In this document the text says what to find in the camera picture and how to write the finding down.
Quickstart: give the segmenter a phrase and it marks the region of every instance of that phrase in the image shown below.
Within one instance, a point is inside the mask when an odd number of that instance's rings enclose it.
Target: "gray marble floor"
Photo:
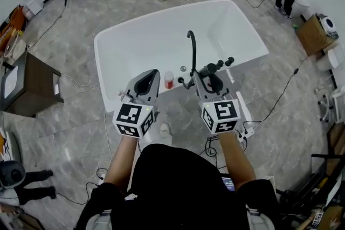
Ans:
[[[81,84],[98,86],[93,47],[98,32],[131,18],[182,5],[185,1],[68,0],[62,18],[30,52]],[[262,120],[306,54],[292,23],[273,9],[274,0],[263,2],[258,9],[251,8],[243,0],[233,1],[270,52],[260,66],[233,76],[232,93],[235,95],[239,91],[253,120]],[[257,5],[261,0],[249,1]],[[27,42],[36,41],[62,9],[61,0],[50,0],[28,24]],[[274,111],[274,116],[256,130],[245,152],[257,176],[275,176],[277,188],[281,190],[292,187],[310,173],[311,153],[326,150],[327,128],[318,119],[317,100],[321,95],[315,95],[313,88],[328,74],[318,72],[315,61],[315,57],[310,57],[303,63],[278,103],[277,112]],[[116,151],[120,139],[112,125],[112,114],[105,116],[100,93],[85,90],[90,88],[78,87],[63,76],[64,104],[55,104],[39,113],[36,119],[11,114],[5,114],[4,118],[5,126],[20,140],[25,168],[54,171],[49,180],[31,186],[54,185],[58,192],[81,203],[87,199],[85,184],[98,182],[89,172],[95,170],[99,162],[110,159],[105,123],[112,152]],[[160,105],[159,118],[171,126],[170,143],[201,152],[207,130],[199,118],[196,95],[189,92],[178,98],[168,92],[158,100],[164,103]],[[236,127],[243,130],[240,123]],[[222,166],[224,157],[218,141],[214,142],[214,147],[218,151],[218,164]],[[25,209],[39,218],[47,229],[72,229],[82,208],[60,196],[56,200],[45,198],[25,205]]]

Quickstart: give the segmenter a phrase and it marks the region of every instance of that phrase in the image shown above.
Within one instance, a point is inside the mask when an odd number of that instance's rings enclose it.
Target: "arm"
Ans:
[[[227,171],[233,181],[236,191],[245,183],[256,180],[255,172],[243,153],[236,136],[233,133],[219,134]]]
[[[104,182],[115,184],[122,193],[127,192],[137,142],[137,138],[122,137],[113,162],[104,179]]]

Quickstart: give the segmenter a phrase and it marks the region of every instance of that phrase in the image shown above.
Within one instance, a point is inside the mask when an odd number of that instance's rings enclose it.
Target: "small bottle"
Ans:
[[[167,89],[171,89],[174,84],[174,74],[172,71],[166,71],[164,74],[164,86]]]

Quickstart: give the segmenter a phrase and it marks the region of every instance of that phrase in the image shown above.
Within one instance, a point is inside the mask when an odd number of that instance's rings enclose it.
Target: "black faucet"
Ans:
[[[187,33],[187,38],[191,38],[192,40],[192,47],[193,47],[193,56],[192,56],[192,71],[190,72],[190,76],[193,76],[193,72],[195,71],[196,67],[196,42],[195,42],[195,36],[193,31],[189,30]]]

